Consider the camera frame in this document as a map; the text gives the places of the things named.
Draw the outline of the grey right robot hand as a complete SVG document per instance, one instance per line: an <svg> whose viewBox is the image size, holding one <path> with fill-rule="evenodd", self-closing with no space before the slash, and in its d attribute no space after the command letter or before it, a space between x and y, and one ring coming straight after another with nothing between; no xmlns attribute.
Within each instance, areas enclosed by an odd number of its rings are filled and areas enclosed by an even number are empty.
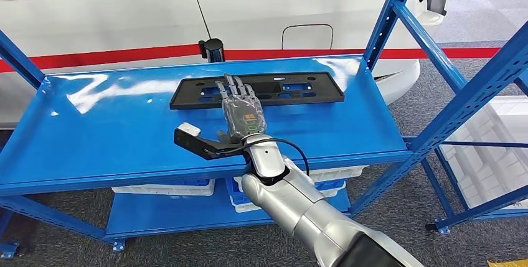
<svg viewBox="0 0 528 267"><path fill-rule="evenodd" d="M227 132L218 131L221 143L240 143L253 134L263 134L266 122L262 104L253 88L244 84L238 76L224 74L224 81L216 81L220 92L221 107L227 124Z"/></svg>

